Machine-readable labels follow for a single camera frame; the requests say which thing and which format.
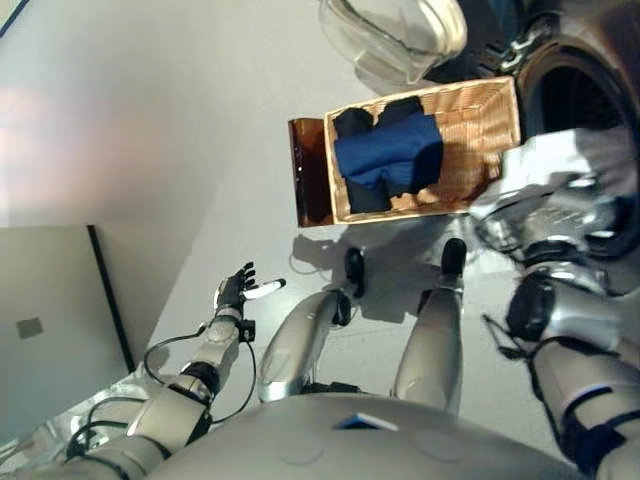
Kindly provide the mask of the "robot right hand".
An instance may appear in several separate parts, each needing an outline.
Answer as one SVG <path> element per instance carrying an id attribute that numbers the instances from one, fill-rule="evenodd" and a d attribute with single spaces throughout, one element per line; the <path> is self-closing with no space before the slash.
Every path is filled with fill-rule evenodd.
<path id="1" fill-rule="evenodd" d="M 522 245 L 527 249 L 543 242 L 565 242 L 585 250 L 588 235 L 613 235 L 621 209 L 615 197 L 602 193 L 594 178 L 571 180 L 523 219 Z"/>

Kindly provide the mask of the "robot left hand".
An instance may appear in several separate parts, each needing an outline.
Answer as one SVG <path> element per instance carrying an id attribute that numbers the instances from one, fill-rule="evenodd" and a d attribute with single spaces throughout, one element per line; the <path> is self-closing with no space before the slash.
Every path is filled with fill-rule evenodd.
<path id="1" fill-rule="evenodd" d="M 243 315 L 247 301 L 258 300 L 286 286 L 286 280 L 278 278 L 257 283 L 253 262 L 244 264 L 235 274 L 225 278 L 214 293 L 215 315 L 229 315 L 230 311 Z"/>

